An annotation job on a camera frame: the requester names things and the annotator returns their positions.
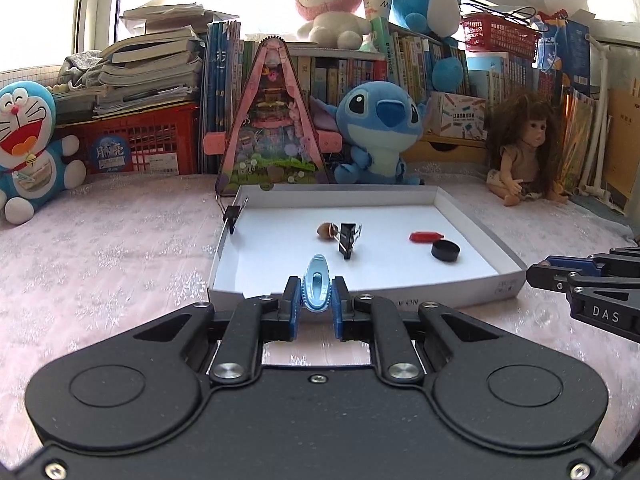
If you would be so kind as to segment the black round lid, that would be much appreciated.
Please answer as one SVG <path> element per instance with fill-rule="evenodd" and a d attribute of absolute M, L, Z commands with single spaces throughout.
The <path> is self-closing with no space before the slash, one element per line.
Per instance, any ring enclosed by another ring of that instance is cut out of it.
<path fill-rule="evenodd" d="M 455 262 L 460 255 L 460 247 L 451 240 L 435 240 L 432 243 L 432 256 L 442 262 Z"/>

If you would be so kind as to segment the blue Stitch plush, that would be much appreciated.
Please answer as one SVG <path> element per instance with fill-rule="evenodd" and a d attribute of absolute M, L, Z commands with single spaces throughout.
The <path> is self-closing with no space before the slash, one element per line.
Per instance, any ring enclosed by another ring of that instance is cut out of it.
<path fill-rule="evenodd" d="M 425 105 L 388 81 L 368 81 L 344 95 L 337 106 L 316 98 L 310 102 L 335 122 L 350 146 L 350 161 L 334 170 L 338 184 L 419 185 L 408 174 L 401 154 L 423 134 Z"/>

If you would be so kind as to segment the blue white plush toy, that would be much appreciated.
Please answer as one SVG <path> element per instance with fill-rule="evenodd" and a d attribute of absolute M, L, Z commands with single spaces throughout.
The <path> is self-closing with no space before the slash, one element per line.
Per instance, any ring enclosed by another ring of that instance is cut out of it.
<path fill-rule="evenodd" d="M 418 34 L 437 37 L 450 49 L 458 46 L 454 34 L 461 22 L 461 0 L 393 0 L 398 24 Z"/>

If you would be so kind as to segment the white pencil print box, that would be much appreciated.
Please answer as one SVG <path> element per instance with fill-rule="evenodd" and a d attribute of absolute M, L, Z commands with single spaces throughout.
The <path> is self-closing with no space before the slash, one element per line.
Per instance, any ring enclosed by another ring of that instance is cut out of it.
<path fill-rule="evenodd" d="M 427 131 L 451 139 L 485 141 L 486 101 L 474 96 L 433 92 L 426 116 Z"/>

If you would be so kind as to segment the red plastic crate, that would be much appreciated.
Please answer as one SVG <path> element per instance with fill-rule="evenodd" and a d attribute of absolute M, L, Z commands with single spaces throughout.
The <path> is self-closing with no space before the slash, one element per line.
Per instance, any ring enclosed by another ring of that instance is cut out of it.
<path fill-rule="evenodd" d="M 77 136 L 89 174 L 195 174 L 198 106 L 184 102 L 137 113 L 58 126 L 54 136 Z"/>

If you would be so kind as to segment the Doraemon plush toy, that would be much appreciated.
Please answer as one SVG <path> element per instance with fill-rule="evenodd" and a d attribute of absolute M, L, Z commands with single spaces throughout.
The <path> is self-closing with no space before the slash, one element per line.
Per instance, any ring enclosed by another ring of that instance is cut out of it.
<path fill-rule="evenodd" d="M 17 81 L 1 89 L 1 212 L 12 226 L 85 182 L 86 166 L 74 157 L 78 137 L 55 140 L 55 123 L 55 102 L 42 84 Z"/>

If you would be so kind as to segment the brown haired doll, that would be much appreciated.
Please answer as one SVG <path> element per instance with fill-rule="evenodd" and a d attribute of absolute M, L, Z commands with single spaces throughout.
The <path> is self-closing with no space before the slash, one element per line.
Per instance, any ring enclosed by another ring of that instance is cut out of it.
<path fill-rule="evenodd" d="M 496 106 L 488 118 L 486 148 L 486 185 L 504 206 L 540 198 L 568 201 L 558 182 L 558 118 L 544 96 L 521 92 Z"/>

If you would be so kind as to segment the wooden drawer shelf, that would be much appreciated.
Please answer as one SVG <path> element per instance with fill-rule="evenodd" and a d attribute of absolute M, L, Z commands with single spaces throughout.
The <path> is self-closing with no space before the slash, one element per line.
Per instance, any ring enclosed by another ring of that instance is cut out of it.
<path fill-rule="evenodd" d="M 406 162 L 468 162 L 484 165 L 487 162 L 487 150 L 484 141 L 426 134 L 402 157 Z"/>

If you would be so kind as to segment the row of shelf books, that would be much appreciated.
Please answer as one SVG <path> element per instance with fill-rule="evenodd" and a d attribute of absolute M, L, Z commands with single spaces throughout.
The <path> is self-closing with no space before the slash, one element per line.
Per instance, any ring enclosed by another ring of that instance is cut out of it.
<path fill-rule="evenodd" d="M 541 70 L 533 61 L 506 52 L 471 52 L 444 46 L 432 37 L 373 21 L 373 52 L 323 49 L 309 42 L 288 44 L 303 95 L 335 105 L 348 90 L 369 80 L 399 84 L 413 99 L 428 105 L 433 92 L 474 96 L 486 101 L 485 129 L 492 110 L 514 94 L 538 93 L 556 101 L 562 76 Z"/>

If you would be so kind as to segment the light blue plastic clip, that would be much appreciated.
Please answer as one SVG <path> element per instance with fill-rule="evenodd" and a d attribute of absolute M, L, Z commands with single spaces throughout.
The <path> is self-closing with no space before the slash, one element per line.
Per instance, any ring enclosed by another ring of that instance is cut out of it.
<path fill-rule="evenodd" d="M 331 292 L 332 281 L 326 258 L 315 255 L 311 258 L 302 279 L 303 304 L 310 312 L 323 312 L 330 305 Z"/>

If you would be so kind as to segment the red crayon in tray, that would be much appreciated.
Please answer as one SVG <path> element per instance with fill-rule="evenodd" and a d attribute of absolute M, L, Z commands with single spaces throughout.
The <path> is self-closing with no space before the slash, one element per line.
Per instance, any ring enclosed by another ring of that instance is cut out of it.
<path fill-rule="evenodd" d="M 416 231 L 409 235 L 410 242 L 416 244 L 433 244 L 443 238 L 444 236 L 439 232 Z"/>

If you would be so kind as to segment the pink white bunny plush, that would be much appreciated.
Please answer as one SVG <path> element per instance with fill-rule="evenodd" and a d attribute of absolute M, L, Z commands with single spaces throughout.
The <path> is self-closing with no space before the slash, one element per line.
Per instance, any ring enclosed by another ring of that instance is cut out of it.
<path fill-rule="evenodd" d="M 359 50 L 371 25 L 355 12 L 363 0 L 295 0 L 298 14 L 305 24 L 296 32 L 319 47 Z"/>

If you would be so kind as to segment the black binder clip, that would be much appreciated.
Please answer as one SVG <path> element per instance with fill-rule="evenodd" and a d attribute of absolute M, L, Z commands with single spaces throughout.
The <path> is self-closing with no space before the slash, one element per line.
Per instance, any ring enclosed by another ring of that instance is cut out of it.
<path fill-rule="evenodd" d="M 345 260 L 352 258 L 356 241 L 360 237 L 362 225 L 357 223 L 343 222 L 337 231 L 337 247 Z"/>
<path fill-rule="evenodd" d="M 219 195 L 215 197 L 215 200 L 222 214 L 222 221 L 224 222 L 224 225 L 228 229 L 229 234 L 233 235 L 235 232 L 236 224 L 238 223 L 238 220 L 241 217 L 241 214 L 247 206 L 250 198 L 244 197 L 238 204 L 233 203 L 230 205 L 225 205 Z"/>

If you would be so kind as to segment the brown walnut in tray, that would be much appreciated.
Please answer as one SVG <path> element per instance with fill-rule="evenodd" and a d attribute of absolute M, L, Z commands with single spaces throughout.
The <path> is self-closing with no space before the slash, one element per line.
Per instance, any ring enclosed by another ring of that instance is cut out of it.
<path fill-rule="evenodd" d="M 323 222 L 318 226 L 317 234 L 322 240 L 335 240 L 340 228 L 331 222 Z"/>

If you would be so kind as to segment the white cardboard tray box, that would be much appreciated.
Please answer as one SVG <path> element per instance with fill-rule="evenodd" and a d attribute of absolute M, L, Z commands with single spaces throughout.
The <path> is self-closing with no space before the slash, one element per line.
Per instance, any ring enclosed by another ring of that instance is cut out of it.
<path fill-rule="evenodd" d="M 402 310 L 422 301 L 464 308 L 511 299 L 525 282 L 525 264 L 446 191 L 416 185 L 243 186 L 249 197 L 233 235 L 222 229 L 208 299 L 218 310 L 261 294 L 281 295 L 315 255 L 351 292 L 390 298 Z M 322 240 L 323 222 L 362 225 L 350 260 L 337 240 Z M 416 231 L 439 232 L 460 247 L 455 262 L 432 256 L 432 244 L 410 242 Z"/>

